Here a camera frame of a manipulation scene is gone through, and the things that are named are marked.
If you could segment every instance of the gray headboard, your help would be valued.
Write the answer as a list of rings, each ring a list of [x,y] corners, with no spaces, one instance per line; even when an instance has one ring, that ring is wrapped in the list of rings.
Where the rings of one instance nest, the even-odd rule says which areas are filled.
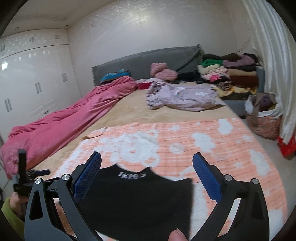
[[[94,85],[100,85],[100,79],[108,74],[121,69],[129,70],[135,80],[148,79],[152,63],[168,64],[168,68],[177,71],[179,74],[197,70],[197,65],[202,61],[201,47],[175,47],[156,49],[147,52],[129,55],[115,59],[110,62],[92,67]]]

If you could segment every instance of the white wardrobe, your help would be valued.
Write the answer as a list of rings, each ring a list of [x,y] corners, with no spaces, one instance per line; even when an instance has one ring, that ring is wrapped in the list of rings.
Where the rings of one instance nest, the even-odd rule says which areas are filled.
[[[63,29],[0,39],[0,134],[67,108],[81,98]]]

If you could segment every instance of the metal screw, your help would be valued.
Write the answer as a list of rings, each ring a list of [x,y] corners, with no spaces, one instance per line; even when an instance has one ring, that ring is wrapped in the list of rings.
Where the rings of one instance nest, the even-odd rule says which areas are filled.
[[[259,184],[259,181],[258,181],[256,178],[253,178],[253,179],[252,179],[252,183],[254,183],[254,184]]]
[[[42,181],[41,178],[37,178],[36,181],[35,181],[35,183],[36,183],[36,184],[39,184],[41,181]]]
[[[70,175],[69,174],[65,174],[64,176],[62,176],[62,179],[64,181],[67,181],[69,178],[70,178]]]
[[[224,176],[224,179],[225,179],[226,181],[231,181],[231,180],[232,180],[232,176],[230,176],[230,175],[225,175],[225,176]]]

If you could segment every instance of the green sleeve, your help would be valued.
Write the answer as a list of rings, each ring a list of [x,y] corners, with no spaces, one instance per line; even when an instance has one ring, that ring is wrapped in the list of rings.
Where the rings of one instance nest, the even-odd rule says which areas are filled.
[[[16,233],[24,239],[24,232],[25,232],[25,224],[24,222],[11,210],[9,205],[10,198],[7,198],[1,208],[4,216],[6,217],[7,221],[16,231]]]

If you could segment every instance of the blue gripper pad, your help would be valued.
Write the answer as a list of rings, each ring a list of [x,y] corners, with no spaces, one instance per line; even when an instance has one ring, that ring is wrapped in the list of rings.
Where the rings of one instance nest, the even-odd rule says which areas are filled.
[[[209,164],[206,160],[203,160],[203,156],[200,153],[194,154],[192,164],[209,197],[219,203],[222,198],[221,186],[211,173]]]
[[[76,203],[85,197],[101,167],[101,163],[102,157],[100,153],[96,153],[73,184],[73,198]]]

